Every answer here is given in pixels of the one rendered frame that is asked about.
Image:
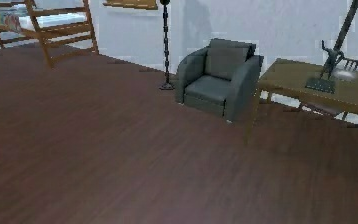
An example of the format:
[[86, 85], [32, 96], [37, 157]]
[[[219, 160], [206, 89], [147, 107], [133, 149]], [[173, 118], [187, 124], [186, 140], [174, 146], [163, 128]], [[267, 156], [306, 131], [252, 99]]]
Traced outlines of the black floor lamp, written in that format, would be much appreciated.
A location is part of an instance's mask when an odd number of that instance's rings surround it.
[[168, 39], [168, 5], [170, 0], [159, 0], [161, 5], [163, 6], [163, 44], [164, 44], [164, 66], [165, 66], [165, 82], [159, 87], [160, 90], [173, 90], [174, 85], [170, 82], [170, 73], [169, 73], [169, 39]]

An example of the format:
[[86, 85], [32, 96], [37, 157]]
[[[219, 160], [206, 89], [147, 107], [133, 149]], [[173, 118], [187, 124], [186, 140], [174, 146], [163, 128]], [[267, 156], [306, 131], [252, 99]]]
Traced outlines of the brown wooden table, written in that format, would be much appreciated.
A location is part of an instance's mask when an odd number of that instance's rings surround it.
[[333, 94], [306, 88], [307, 81], [319, 78], [321, 70], [320, 65], [278, 58], [258, 80], [252, 97], [252, 112], [250, 121], [246, 124], [244, 143], [248, 143], [255, 124], [262, 91], [358, 114], [358, 77], [352, 81], [331, 78], [330, 82], [333, 82], [335, 87]]

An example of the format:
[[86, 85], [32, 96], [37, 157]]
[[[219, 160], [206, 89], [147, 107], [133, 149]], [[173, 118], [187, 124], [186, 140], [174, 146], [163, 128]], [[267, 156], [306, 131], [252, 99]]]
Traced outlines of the brown framed picture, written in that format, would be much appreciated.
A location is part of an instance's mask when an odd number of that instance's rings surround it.
[[104, 0], [104, 6], [157, 10], [156, 0]]

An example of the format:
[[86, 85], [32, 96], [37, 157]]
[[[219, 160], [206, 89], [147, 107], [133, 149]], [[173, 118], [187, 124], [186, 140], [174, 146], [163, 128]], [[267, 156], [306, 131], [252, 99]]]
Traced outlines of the brown wooden shelf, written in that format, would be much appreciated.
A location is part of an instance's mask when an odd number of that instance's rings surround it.
[[[37, 40], [50, 68], [65, 58], [85, 52], [99, 54], [89, 0], [81, 1], [80, 6], [52, 9], [39, 7], [35, 0], [0, 0], [0, 9], [15, 9], [20, 13], [21, 25], [20, 32], [0, 25], [0, 48], [4, 49], [7, 44]], [[91, 47], [56, 56], [49, 52], [52, 48], [86, 40], [92, 42]]]

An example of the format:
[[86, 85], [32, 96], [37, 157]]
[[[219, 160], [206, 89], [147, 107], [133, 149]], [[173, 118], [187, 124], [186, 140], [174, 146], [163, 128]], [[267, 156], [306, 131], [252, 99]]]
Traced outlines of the dark desk lamp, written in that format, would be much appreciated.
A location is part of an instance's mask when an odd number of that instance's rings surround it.
[[319, 73], [319, 76], [310, 77], [307, 79], [305, 84], [306, 88], [325, 93], [335, 93], [335, 82], [331, 79], [331, 75], [337, 64], [344, 58], [344, 53], [341, 50], [341, 47], [351, 27], [351, 23], [355, 17], [357, 9], [358, 0], [352, 0], [333, 48], [327, 48], [325, 46], [325, 42], [321, 41], [321, 48], [323, 51], [327, 52], [328, 58], [326, 59], [323, 68]]

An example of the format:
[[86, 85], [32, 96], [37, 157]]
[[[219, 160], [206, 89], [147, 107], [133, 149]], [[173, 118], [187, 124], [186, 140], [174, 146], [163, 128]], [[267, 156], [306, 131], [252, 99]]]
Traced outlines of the dark wooden chair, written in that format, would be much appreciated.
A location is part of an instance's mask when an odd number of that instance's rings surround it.
[[[343, 57], [341, 61], [344, 63], [343, 66], [336, 66], [333, 69], [330, 79], [338, 79], [342, 81], [352, 81], [358, 78], [358, 60]], [[311, 111], [320, 113], [322, 115], [327, 115], [331, 117], [336, 117], [339, 115], [342, 110], [325, 105], [317, 104], [314, 102], [301, 102], [299, 108], [303, 107], [309, 108]]]

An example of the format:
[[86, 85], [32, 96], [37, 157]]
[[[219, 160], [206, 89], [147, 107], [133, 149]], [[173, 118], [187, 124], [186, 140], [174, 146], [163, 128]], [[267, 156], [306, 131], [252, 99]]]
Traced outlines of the colourful books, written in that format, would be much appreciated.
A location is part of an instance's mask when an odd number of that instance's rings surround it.
[[7, 26], [10, 30], [20, 32], [20, 13], [15, 9], [0, 9], [0, 25]]

